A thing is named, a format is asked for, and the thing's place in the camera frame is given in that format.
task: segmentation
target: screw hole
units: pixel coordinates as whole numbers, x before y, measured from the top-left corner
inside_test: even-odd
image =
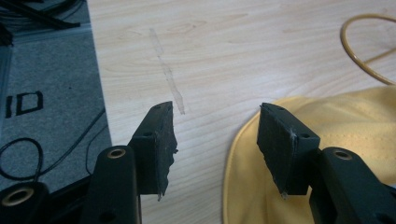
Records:
[[[35,191],[31,188],[16,189],[9,193],[3,200],[3,206],[14,206],[23,203],[32,197]]]
[[[116,215],[110,211],[104,212],[99,216],[99,221],[103,223],[111,222],[114,219],[116,219]]]
[[[346,160],[346,161],[352,160],[352,156],[350,156],[348,153],[346,153],[344,151],[335,150],[334,155],[342,160]]]
[[[381,223],[395,224],[395,221],[391,217],[383,213],[375,213],[375,218]]]
[[[110,159],[117,159],[119,157],[122,157],[123,155],[125,155],[125,149],[123,148],[116,148],[107,153],[107,156]]]

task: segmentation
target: light wood surface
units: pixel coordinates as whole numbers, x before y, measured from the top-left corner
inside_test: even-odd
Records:
[[[262,102],[382,86],[348,58],[339,31],[358,14],[396,16],[393,0],[91,0],[89,7],[113,145],[127,144],[153,105],[174,102],[179,152],[165,197],[143,197],[144,223],[221,223],[223,171],[239,128]],[[348,34],[363,59],[396,47],[390,22],[357,22]],[[396,80],[395,59],[373,68]]]

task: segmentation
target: black plastic part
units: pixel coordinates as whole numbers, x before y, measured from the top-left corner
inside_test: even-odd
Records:
[[[257,144],[283,195],[305,195],[320,138],[278,105],[262,104]]]
[[[319,170],[340,223],[396,223],[396,200],[355,153],[328,147],[318,159]]]
[[[79,223],[140,223],[134,162],[127,146],[99,154]]]
[[[6,27],[0,23],[0,46],[12,45],[13,35]]]
[[[10,11],[14,11],[18,14],[21,14],[24,17],[27,17],[33,21],[38,21],[42,24],[47,25],[53,29],[68,29],[73,27],[79,27],[79,23],[69,23],[65,21],[60,21],[58,19],[52,18],[38,10],[35,10],[31,7],[24,5],[21,2],[13,1],[13,0],[0,0],[0,7],[4,7]]]
[[[152,107],[128,146],[136,157],[138,193],[164,195],[169,167],[174,163],[173,154],[177,152],[172,102]]]
[[[45,223],[49,191],[43,183],[16,184],[0,192],[2,224]]]
[[[91,176],[59,189],[50,195],[50,224],[78,223],[88,193]]]

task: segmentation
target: wood grain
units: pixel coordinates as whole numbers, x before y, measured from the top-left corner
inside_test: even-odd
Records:
[[[392,0],[95,0],[93,36],[114,145],[128,143],[148,110],[172,100],[179,152],[144,223],[220,223],[228,149],[261,102],[381,86],[345,54],[341,25],[361,13],[396,16]],[[394,48],[395,24],[351,26],[369,58]],[[394,56],[375,63],[396,80]]]

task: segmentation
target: black cable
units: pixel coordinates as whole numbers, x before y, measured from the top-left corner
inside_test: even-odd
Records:
[[[103,127],[103,128],[91,139],[90,143],[87,145],[86,153],[85,153],[85,170],[87,171],[87,173],[88,173],[89,175],[92,174],[92,173],[90,172],[90,169],[88,169],[88,154],[89,154],[89,152],[90,152],[90,146],[91,146],[92,142],[96,139],[96,137],[97,137],[102,131],[104,131],[106,128],[107,128],[107,125],[105,125],[105,127]]]
[[[19,143],[19,142],[25,142],[25,141],[33,143],[37,149],[37,152],[38,152],[37,168],[35,169],[35,175],[32,175],[33,181],[36,182],[39,178],[41,167],[43,166],[43,148],[40,146],[40,144],[35,139],[32,139],[32,138],[18,138],[16,140],[13,140],[13,141],[5,144],[3,147],[0,148],[0,175],[2,175],[3,177],[5,177],[7,179],[12,179],[12,180],[19,180],[20,178],[23,178],[23,177],[16,177],[16,176],[7,174],[1,166],[1,156],[3,155],[3,152],[6,151],[12,145]]]
[[[85,0],[64,0],[61,3],[53,4],[51,6],[39,9],[38,11],[51,16],[61,17],[60,20],[65,20],[75,14],[85,3]],[[0,8],[0,22],[5,24],[7,28],[23,28],[37,26],[38,24],[22,15]]]
[[[7,143],[6,145],[4,145],[3,147],[0,148],[0,175],[2,175],[3,177],[10,179],[10,180],[16,180],[16,181],[26,181],[26,180],[30,180],[33,179],[34,181],[37,181],[38,178],[46,173],[48,173],[49,171],[51,171],[52,169],[54,169],[56,166],[58,166],[68,155],[70,155],[70,153],[73,152],[73,150],[77,147],[77,145],[82,141],[82,139],[87,135],[88,131],[92,128],[92,126],[99,120],[99,118],[102,117],[102,115],[105,114],[105,109],[103,108],[98,115],[96,115],[96,117],[93,119],[93,121],[90,123],[90,125],[84,130],[84,132],[82,133],[82,135],[76,140],[76,142],[69,148],[67,149],[67,151],[62,155],[61,158],[59,158],[55,163],[53,163],[51,166],[49,166],[48,168],[46,168],[44,171],[41,171],[42,168],[42,163],[43,163],[43,149],[40,146],[40,144],[38,144],[38,142],[34,139],[31,138],[19,138],[16,140],[13,140],[9,143]],[[11,147],[12,145],[21,142],[21,141],[28,141],[33,143],[38,151],[38,165],[37,168],[35,170],[35,174],[34,175],[28,175],[28,176],[14,176],[14,175],[9,175],[7,174],[2,166],[1,166],[1,156],[3,154],[4,151],[6,151],[9,147]]]

